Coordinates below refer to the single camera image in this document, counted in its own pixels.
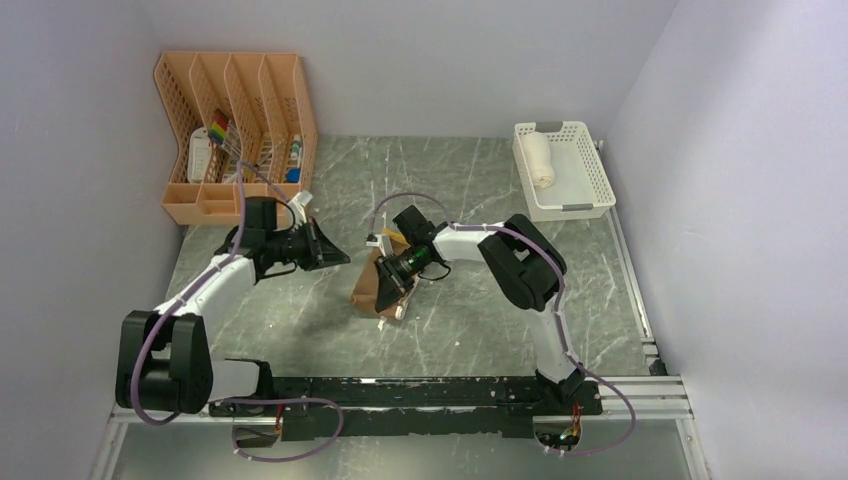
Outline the yellow brown towel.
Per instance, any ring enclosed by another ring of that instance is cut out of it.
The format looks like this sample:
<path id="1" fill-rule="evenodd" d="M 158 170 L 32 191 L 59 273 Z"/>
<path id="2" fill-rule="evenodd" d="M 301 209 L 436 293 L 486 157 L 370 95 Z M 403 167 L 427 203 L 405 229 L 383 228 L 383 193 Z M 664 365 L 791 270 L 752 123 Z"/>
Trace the yellow brown towel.
<path id="1" fill-rule="evenodd" d="M 391 237 L 395 254 L 403 253 L 410 247 L 401 233 L 387 228 L 384 228 L 383 230 Z M 350 296 L 350 302 L 355 308 L 363 313 L 378 315 L 388 320 L 403 320 L 409 310 L 409 304 L 411 303 L 413 292 L 418 286 L 419 277 L 414 277 L 412 289 L 400 301 L 392 304 L 387 309 L 377 311 L 375 309 L 375 302 L 378 293 L 378 273 L 374 261 L 379 256 L 380 251 L 376 247 L 372 248 L 360 276 L 354 285 Z"/>

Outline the cream white towel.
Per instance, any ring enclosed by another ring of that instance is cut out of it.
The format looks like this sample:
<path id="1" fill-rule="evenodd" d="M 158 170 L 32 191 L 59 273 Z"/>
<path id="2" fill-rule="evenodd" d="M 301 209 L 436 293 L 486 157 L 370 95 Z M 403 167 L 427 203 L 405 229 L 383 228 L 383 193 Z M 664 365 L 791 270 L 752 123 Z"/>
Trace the cream white towel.
<path id="1" fill-rule="evenodd" d="M 544 133 L 531 132 L 521 138 L 525 160 L 535 188 L 546 189 L 556 181 L 550 142 Z"/>

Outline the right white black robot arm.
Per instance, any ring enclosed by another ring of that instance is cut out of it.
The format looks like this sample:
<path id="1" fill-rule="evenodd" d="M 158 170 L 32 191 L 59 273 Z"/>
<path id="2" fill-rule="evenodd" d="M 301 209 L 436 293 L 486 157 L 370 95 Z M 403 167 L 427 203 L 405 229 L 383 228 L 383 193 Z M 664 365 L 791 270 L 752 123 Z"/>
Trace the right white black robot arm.
<path id="1" fill-rule="evenodd" d="M 485 264 L 502 294 L 530 315 L 539 398 L 550 413 L 562 414 L 578 399 L 585 373 L 572 352 L 563 318 L 567 266 L 530 219 L 514 214 L 501 223 L 439 225 L 409 206 L 393 219 L 409 247 L 375 260 L 375 310 L 382 312 L 411 292 L 427 266 L 454 261 Z"/>

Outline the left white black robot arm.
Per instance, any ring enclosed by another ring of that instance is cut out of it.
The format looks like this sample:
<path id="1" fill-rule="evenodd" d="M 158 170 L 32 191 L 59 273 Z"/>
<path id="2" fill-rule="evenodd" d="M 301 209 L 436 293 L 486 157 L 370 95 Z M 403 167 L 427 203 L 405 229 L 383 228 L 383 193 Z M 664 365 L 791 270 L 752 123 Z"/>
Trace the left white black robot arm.
<path id="1" fill-rule="evenodd" d="M 313 271 L 349 263 L 317 222 L 299 216 L 277 225 L 279 200 L 249 197 L 240 224 L 227 235 L 209 265 L 172 299 L 151 311 L 134 310 L 122 322 L 115 401 L 140 417 L 163 411 L 196 414 L 208 404 L 237 400 L 249 414 L 273 409 L 277 388 L 270 366 L 251 359 L 215 360 L 209 331 L 223 324 L 229 306 L 271 268 Z"/>

